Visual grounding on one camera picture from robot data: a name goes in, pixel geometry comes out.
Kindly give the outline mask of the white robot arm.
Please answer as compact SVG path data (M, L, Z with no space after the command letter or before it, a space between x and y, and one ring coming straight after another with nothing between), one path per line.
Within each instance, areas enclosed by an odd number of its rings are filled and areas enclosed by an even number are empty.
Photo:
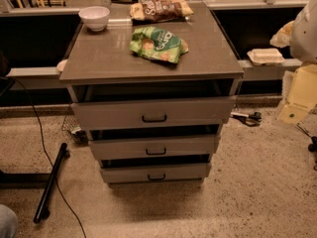
M285 24L269 43L290 48L290 54L303 62L317 63L317 0L310 0L294 21Z

